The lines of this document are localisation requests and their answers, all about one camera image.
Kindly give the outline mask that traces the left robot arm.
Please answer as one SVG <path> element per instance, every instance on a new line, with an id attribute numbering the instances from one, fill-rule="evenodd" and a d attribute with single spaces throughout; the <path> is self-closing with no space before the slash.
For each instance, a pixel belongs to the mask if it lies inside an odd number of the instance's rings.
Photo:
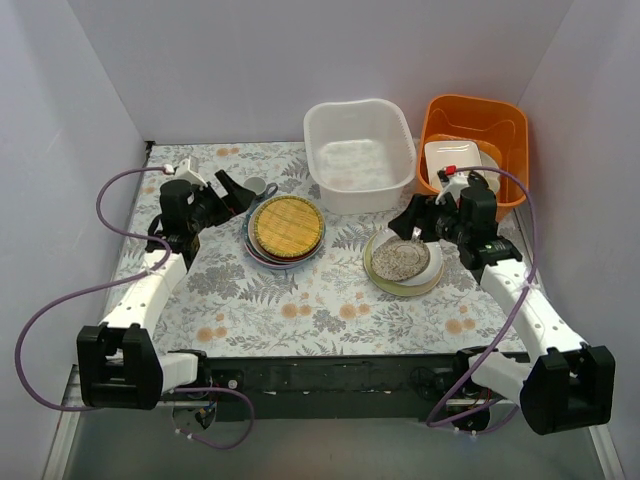
<path id="1" fill-rule="evenodd" d="M 89 407 L 150 410 L 177 387 L 193 400 L 205 398 L 213 377 L 205 354 L 181 350 L 157 353 L 152 337 L 173 290 L 187 275 L 200 248 L 199 235 L 249 209 L 254 192 L 224 171 L 215 174 L 225 190 L 189 168 L 175 170 L 160 187 L 160 212 L 146 235 L 138 278 L 114 309 L 76 339 L 82 400 Z"/>

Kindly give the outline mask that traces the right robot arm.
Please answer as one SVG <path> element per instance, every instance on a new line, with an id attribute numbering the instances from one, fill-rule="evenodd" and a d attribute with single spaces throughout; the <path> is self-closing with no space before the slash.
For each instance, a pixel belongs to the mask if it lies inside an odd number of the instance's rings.
<path id="1" fill-rule="evenodd" d="M 488 346 L 457 353 L 453 385 L 426 423 L 439 428 L 490 408 L 486 401 L 440 415 L 455 394 L 471 398 L 486 389 L 510 401 L 539 435 L 604 425 L 613 406 L 614 356 L 571 329 L 536 284 L 536 263 L 525 263 L 517 247 L 499 235 L 497 199 L 483 171 L 439 170 L 441 191 L 414 195 L 388 224 L 403 240 L 455 245 L 463 267 L 507 316 Z"/>

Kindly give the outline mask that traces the red-brown plate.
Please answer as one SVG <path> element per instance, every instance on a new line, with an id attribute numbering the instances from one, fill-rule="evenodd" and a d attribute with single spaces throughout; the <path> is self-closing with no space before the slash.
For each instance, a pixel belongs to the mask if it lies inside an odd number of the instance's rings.
<path id="1" fill-rule="evenodd" d="M 258 254 L 262 255 L 268 260 L 274 261 L 275 263 L 282 263 L 282 264 L 293 264 L 296 262 L 301 262 L 303 260 L 313 258 L 313 256 L 316 255 L 316 253 L 320 250 L 323 243 L 323 239 L 321 239 L 309 252 L 303 255 L 294 256 L 294 257 L 283 257 L 283 256 L 278 256 L 278 255 L 274 255 L 267 252 L 264 248 L 258 245 L 257 240 L 253 240 L 250 237 L 248 240 L 249 240 L 249 245 L 253 247 Z"/>

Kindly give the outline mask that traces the bamboo pattern plate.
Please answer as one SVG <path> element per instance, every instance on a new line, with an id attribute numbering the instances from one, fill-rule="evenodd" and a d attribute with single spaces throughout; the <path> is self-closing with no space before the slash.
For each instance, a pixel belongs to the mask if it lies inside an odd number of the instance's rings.
<path id="1" fill-rule="evenodd" d="M 293 195 L 273 197 L 252 214 L 254 244 L 283 260 L 302 258 L 321 243 L 325 221 L 309 200 Z"/>

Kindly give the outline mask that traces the cream and blue plate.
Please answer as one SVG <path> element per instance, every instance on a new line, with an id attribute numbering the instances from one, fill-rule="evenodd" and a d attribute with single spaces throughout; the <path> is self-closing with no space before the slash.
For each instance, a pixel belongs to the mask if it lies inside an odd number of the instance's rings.
<path id="1" fill-rule="evenodd" d="M 326 233 L 326 228 L 323 228 L 322 235 L 318 244 L 307 254 L 295 257 L 293 259 L 278 259 L 270 256 L 268 253 L 264 253 L 260 251 L 256 245 L 257 240 L 255 239 L 254 227 L 255 223 L 254 217 L 256 213 L 256 208 L 253 208 L 249 211 L 249 213 L 245 216 L 244 223 L 242 226 L 242 234 L 244 235 L 245 249 L 247 253 L 258 263 L 261 265 L 275 269 L 275 270 L 286 270 L 289 268 L 296 267 L 300 264 L 303 264 L 307 260 L 313 258 L 319 251 L 324 242 L 324 237 Z"/>

